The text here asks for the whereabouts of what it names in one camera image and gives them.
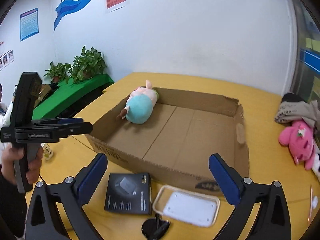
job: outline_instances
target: cardboard box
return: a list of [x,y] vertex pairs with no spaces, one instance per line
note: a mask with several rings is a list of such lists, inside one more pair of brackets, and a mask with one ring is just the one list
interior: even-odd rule
[[93,124],[86,135],[96,152],[133,172],[159,182],[217,195],[208,166],[219,153],[241,176],[249,176],[243,108],[237,99],[193,91],[155,88],[151,117],[142,125],[116,121],[129,95]]
[[39,105],[39,103],[45,99],[45,97],[49,94],[49,92],[51,91],[51,87],[48,84],[42,85],[41,86],[41,90],[39,92],[39,97],[38,99],[35,101],[35,107],[37,107],[37,105]]

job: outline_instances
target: plant pot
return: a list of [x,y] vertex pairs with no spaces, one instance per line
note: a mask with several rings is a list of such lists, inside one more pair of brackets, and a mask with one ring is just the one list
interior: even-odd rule
[[89,78],[92,78],[92,74],[91,73],[87,73],[86,71],[83,72],[83,77],[85,79],[89,79]]
[[53,82],[54,83],[58,83],[60,81],[60,77],[58,77],[58,76],[54,76],[53,77]]

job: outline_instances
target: light blue plush body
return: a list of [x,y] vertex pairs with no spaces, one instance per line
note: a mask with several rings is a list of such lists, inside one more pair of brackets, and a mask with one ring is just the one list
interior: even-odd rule
[[136,124],[143,124],[148,120],[153,110],[151,99],[144,94],[131,98],[127,106],[130,106],[130,110],[125,117]]

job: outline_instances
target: pig plush ear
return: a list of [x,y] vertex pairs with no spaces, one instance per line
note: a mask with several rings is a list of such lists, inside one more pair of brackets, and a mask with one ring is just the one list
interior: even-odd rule
[[290,135],[295,130],[294,127],[286,127],[279,135],[279,143],[281,145],[288,146],[290,141]]
[[146,82],[146,88],[147,89],[152,89],[152,84],[151,84],[151,82],[149,80],[147,80],[147,82]]

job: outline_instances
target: potted plant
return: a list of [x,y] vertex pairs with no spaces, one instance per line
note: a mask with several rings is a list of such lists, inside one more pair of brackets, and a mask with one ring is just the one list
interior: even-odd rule
[[66,80],[68,83],[69,76],[67,74],[67,71],[69,68],[71,68],[71,64],[65,63],[58,63],[57,65],[54,65],[53,62],[50,63],[50,69],[47,69],[47,73],[44,75],[44,77],[50,77],[52,83],[57,83],[62,80]]
[[86,79],[92,78],[95,75],[103,74],[107,67],[101,52],[94,49],[86,50],[85,46],[82,48],[81,56],[76,56],[73,61],[72,68],[69,68],[70,77],[73,78],[74,83],[79,83]]

